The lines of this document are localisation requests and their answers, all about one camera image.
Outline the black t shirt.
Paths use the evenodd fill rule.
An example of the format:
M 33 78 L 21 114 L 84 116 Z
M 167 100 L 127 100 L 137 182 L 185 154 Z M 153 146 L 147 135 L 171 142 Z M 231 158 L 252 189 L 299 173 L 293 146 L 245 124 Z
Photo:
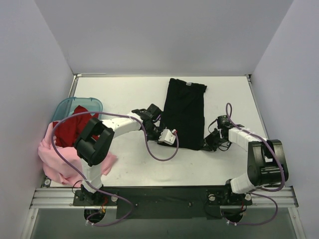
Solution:
M 160 126 L 175 129 L 179 147 L 201 150 L 204 141 L 204 93 L 207 86 L 171 78 Z

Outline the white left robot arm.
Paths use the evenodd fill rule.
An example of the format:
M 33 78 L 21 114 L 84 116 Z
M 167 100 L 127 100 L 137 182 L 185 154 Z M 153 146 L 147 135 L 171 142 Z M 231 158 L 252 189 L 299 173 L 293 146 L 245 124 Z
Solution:
M 124 117 L 99 120 L 92 118 L 85 125 L 75 141 L 74 147 L 81 159 L 82 181 L 80 196 L 91 205 L 102 201 L 103 193 L 99 190 L 102 162 L 106 158 L 112 140 L 131 131 L 146 130 L 147 140 L 156 141 L 160 137 L 160 128 L 155 123 L 160 119 L 161 110 L 154 104 L 147 109 L 132 110 Z

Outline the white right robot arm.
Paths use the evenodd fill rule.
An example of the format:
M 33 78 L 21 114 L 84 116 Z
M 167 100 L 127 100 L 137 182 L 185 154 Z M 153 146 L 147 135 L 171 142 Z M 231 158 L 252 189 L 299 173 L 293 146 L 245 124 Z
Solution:
M 246 128 L 215 128 L 204 139 L 203 149 L 216 151 L 225 144 L 236 144 L 247 156 L 247 172 L 230 180 L 223 190 L 223 200 L 234 204 L 240 194 L 263 187 L 265 191 L 281 190 L 289 178 L 286 157 L 280 140 L 269 140 L 249 132 Z

